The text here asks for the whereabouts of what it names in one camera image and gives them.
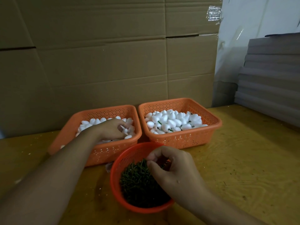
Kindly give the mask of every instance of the red round basket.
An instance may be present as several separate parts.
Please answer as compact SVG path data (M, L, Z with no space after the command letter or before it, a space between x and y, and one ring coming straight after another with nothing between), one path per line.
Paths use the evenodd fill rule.
M136 144L128 149L126 149L119 157L115 160L112 165L110 171L110 187L112 189L112 193L116 197L117 201L122 204L128 210L138 213L155 213L165 210L170 207L174 201L171 199L167 203L154 207L154 208L138 208L126 202L126 200L122 196L121 187L120 187L120 178L121 173L124 169L133 161L135 163L142 161L146 158L151 151L154 149L163 146L161 143L155 142L145 142Z

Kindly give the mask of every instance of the orange plastic basket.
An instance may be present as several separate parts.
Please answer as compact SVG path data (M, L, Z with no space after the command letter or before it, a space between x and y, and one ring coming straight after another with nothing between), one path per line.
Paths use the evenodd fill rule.
M145 121L146 114L168 109L185 113L190 111L198 114L202 118L202 123L208 126L161 135L150 132ZM178 149L208 143L212 138L213 132L222 126L222 121L218 117L190 98L143 103L139 105L139 114L145 134L149 137L150 141L159 142Z
M120 187L120 178L121 173L124 169L132 162L140 162L144 158L146 158L150 152L154 149L162 146L163 144L155 143L155 142L145 142L136 144L127 150L123 151L121 155L115 160L110 170L110 187L112 189L112 193L116 197L117 201L122 204L128 210L138 213L155 213L163 211L164 209L170 207L174 201L171 199L170 201L166 202L165 204L154 207L154 208L139 208L135 207L123 198L121 187Z
M77 129L82 120L89 121L91 118L114 118L120 116L121 118L132 118L133 126L135 127L136 135L120 141L111 141L109 143L99 144L94 147L85 166L92 166L101 163L108 163L114 161L118 155L125 149L137 144L137 140L142 135L140 121L137 115L137 110L132 105L112 106L93 110L84 110L74 114L69 121L62 128L58 136L55 138L51 146L48 148L50 155L55 154L60 150L62 145L66 145L75 138Z

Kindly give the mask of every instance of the person's left hand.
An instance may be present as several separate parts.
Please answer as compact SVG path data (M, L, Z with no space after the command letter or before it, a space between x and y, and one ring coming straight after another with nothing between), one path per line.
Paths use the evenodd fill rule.
M87 128L86 132L93 132L98 140L115 140L115 139L124 139L127 135L122 133L122 127L129 128L126 122L112 118L106 120L98 125L93 125L90 128Z

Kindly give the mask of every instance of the wooden tabletop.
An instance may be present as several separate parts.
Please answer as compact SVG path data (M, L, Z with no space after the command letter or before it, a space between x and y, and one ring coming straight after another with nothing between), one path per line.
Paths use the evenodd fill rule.
M209 144L186 149L208 186L269 224L300 224L298 128L248 108L211 108L222 119ZM0 140L0 196L45 161L58 131ZM177 204L153 215L114 199L104 165L85 168L60 224L202 224Z

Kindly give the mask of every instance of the clear packing tape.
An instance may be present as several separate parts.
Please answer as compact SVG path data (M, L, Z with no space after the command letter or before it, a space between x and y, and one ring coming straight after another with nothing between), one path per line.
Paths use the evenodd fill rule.
M221 6L209 6L207 10L206 18L208 21L217 21L217 24L221 22L221 13L222 7Z

